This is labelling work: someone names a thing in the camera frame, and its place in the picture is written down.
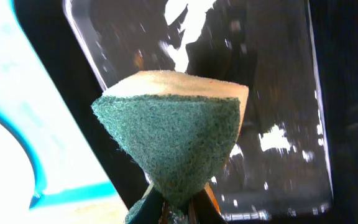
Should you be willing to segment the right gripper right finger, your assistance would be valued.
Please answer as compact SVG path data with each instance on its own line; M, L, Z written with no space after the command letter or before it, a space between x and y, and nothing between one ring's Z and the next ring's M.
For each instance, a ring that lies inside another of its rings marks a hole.
M192 196L188 207L188 221L189 224L227 224L208 183L202 191Z

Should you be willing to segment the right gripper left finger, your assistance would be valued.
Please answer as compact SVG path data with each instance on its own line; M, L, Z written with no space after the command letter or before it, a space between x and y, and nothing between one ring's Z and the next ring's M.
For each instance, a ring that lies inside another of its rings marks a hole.
M163 213L165 198L154 187L150 185L150 190L145 200L134 217L134 224L158 224Z

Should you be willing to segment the green sponge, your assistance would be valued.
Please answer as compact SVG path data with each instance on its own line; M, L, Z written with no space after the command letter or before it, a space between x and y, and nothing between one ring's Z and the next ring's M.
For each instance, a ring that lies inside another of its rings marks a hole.
M119 147L165 198L159 223L189 223L189 202L229 160L249 89L175 71L142 71L106 89L91 107ZM134 217L145 197L126 215Z

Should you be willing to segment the white plate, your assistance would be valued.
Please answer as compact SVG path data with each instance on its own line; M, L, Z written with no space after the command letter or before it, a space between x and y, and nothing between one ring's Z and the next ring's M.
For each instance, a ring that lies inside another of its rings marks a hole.
M33 168L16 138L0 124L0 223L28 223Z

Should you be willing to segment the black plastic tray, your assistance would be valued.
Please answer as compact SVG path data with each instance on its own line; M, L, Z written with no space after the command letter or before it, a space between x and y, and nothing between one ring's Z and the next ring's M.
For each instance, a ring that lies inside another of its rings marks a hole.
M358 1L14 0L19 24L130 208L151 180L92 103L142 71L245 85L227 223L358 223Z

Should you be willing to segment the teal plastic tray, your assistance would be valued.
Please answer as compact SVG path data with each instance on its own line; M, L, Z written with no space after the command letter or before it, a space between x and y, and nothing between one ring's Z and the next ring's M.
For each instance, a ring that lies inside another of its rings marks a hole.
M34 162L31 209L117 195L9 0L0 0L0 116Z

